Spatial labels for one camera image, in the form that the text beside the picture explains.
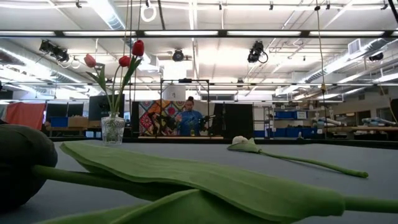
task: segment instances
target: computer monitor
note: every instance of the computer monitor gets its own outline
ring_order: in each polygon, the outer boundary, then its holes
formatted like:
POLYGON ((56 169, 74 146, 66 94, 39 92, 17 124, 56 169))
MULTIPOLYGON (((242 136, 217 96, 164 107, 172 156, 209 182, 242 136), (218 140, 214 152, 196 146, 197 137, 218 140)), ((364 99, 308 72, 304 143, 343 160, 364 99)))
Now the computer monitor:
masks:
MULTIPOLYGON (((89 121, 100 121, 101 118, 109 116, 109 103, 106 96, 91 96, 88 105, 88 120, 89 121)), ((119 117, 124 116, 124 94, 121 96, 119 104, 119 117)))

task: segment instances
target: orange curtain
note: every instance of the orange curtain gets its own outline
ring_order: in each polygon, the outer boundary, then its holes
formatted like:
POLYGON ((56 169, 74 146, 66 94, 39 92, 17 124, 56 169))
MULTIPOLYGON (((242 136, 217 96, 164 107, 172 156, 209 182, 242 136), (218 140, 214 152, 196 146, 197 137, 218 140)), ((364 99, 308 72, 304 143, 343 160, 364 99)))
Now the orange curtain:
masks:
POLYGON ((7 107, 6 121, 40 130, 44 109, 44 103, 12 103, 7 107))

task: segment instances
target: colorful quilt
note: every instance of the colorful quilt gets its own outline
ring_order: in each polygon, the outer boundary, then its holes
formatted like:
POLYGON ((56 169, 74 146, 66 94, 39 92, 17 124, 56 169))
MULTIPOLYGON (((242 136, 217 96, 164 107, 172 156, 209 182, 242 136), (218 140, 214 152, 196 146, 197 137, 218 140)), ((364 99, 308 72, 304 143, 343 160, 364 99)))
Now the colorful quilt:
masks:
POLYGON ((160 114, 160 100, 143 101, 139 103, 139 132, 141 136, 176 136, 177 128, 173 127, 173 120, 184 108, 184 101, 162 100, 162 114, 160 114))

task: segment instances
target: vase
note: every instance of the vase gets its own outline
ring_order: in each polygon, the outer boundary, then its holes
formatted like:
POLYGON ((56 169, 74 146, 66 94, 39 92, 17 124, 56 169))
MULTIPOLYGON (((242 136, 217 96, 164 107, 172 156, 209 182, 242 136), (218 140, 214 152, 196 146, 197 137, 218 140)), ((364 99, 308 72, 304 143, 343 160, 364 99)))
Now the vase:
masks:
POLYGON ((124 125, 119 113, 109 112, 109 116, 101 118, 102 141, 104 144, 122 144, 124 125))

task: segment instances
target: ceiling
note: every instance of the ceiling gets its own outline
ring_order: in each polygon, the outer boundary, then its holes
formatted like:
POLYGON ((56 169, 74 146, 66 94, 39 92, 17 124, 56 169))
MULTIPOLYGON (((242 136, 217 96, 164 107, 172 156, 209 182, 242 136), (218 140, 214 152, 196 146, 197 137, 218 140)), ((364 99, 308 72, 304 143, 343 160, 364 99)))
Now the ceiling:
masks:
MULTIPOLYGON (((130 12, 126 16, 126 9, 129 9, 126 7, 127 0, 109 1, 113 2, 117 15, 128 28, 132 20, 132 30, 162 29, 157 7, 155 7, 157 10, 155 19, 145 22, 139 21, 140 1, 132 1, 132 17, 130 12)), ((319 11, 322 30, 395 30, 397 28, 391 9, 388 7, 386 10, 380 10, 383 1, 331 1, 332 7, 329 10, 325 9, 328 1, 318 2, 322 4, 319 11)), ((80 3, 82 8, 77 8, 75 1, 72 0, 1 1, 0 30, 109 30, 109 26, 98 12, 86 1, 80 3)), ((151 3, 157 5, 155 0, 151 0, 151 3)), ((273 3, 274 9, 269 10, 270 1, 264 0, 163 0, 162 11, 165 28, 168 30, 318 29, 317 14, 314 10, 309 10, 316 6, 315 0, 273 0, 273 3), (222 3, 223 10, 219 9, 219 2, 222 3), (192 17, 190 17, 190 4, 193 6, 192 17)), ((151 16, 149 9, 145 10, 145 16, 151 16)), ((113 76, 118 66, 117 59, 124 52, 128 55, 127 45, 121 39, 99 39, 98 48, 95 39, 50 38, 48 40, 68 49, 71 58, 75 56, 81 62, 85 54, 96 55, 98 62, 106 64, 107 77, 113 76)), ((41 38, 14 38, 9 41, 39 57, 43 56, 39 51, 41 38)), ((146 53, 158 56, 161 65, 169 63, 170 52, 175 49, 182 49, 185 55, 193 55, 191 38, 145 38, 143 41, 146 53)), ((322 39, 323 61, 332 60, 347 51, 347 45, 352 41, 354 39, 322 39)), ((198 78, 209 79, 211 82, 236 82, 238 78, 245 78, 245 82, 294 82, 296 81, 294 74, 306 74, 320 67, 322 60, 318 39, 196 38, 194 44, 197 49, 198 78), (261 66, 249 64, 247 61, 249 49, 256 40, 263 41, 269 55, 269 61, 261 66)), ((393 59, 395 53, 396 45, 390 45, 385 52, 385 60, 393 59)), ((48 55, 44 58, 55 62, 48 55)), ((187 76, 190 78, 194 78, 192 68, 191 66, 187 71, 187 76)), ((90 69, 84 63, 77 69, 72 67, 67 69, 78 74, 78 77, 89 79, 86 72, 90 69)), ((336 72, 350 76, 364 69, 364 60, 358 60, 336 72)), ((160 79, 158 72, 140 71, 137 76, 141 77, 139 82, 158 82, 160 79)), ((260 87, 258 90, 275 88, 277 87, 260 87)))

